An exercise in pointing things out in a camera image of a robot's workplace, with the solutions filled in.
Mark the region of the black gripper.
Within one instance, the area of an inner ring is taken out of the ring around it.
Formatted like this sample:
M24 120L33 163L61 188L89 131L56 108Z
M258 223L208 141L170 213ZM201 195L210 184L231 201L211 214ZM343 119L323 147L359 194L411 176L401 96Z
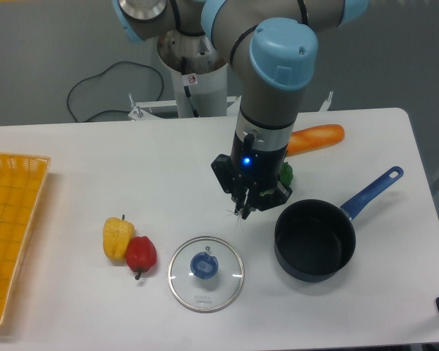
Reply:
M229 156L220 154L216 157L211 163L211 168L222 190L229 187L234 189L246 187L236 190L233 195L236 204L235 215L247 219L255 210L258 193L253 189L263 191L278 186L283 190L286 189L289 197L291 196L292 189L283 186L279 181L279 171L285 155L285 147L274 151L260 150L258 138L248 133L243 140L238 136L233 138Z

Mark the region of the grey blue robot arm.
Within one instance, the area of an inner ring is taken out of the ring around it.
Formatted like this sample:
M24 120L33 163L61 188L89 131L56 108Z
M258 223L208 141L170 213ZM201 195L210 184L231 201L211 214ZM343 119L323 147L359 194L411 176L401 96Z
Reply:
M319 31L361 16L367 1L115 1L130 39L157 39L162 63L179 74L179 105L210 108L201 80L225 68L243 91L229 155L212 169L237 215L284 204L279 171L302 94L311 81Z

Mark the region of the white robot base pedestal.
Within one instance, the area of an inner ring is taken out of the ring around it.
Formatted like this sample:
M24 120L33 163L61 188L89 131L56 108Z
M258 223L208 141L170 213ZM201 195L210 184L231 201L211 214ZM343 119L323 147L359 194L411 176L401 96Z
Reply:
M159 36L157 53L169 70L179 118L232 116L240 96L228 95L228 64L206 35Z

